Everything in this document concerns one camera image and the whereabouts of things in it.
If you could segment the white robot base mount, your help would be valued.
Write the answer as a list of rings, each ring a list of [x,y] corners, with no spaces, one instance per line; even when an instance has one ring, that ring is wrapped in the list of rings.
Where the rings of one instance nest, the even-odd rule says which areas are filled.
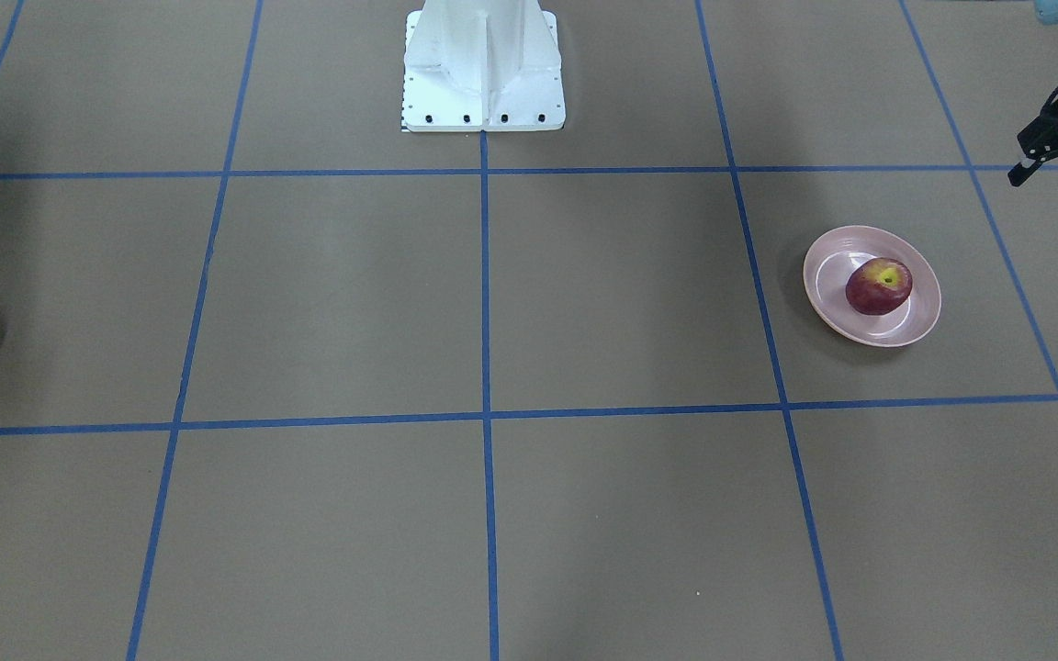
[[[427,1],[407,14],[404,27],[403,130],[566,125],[557,16],[537,1]]]

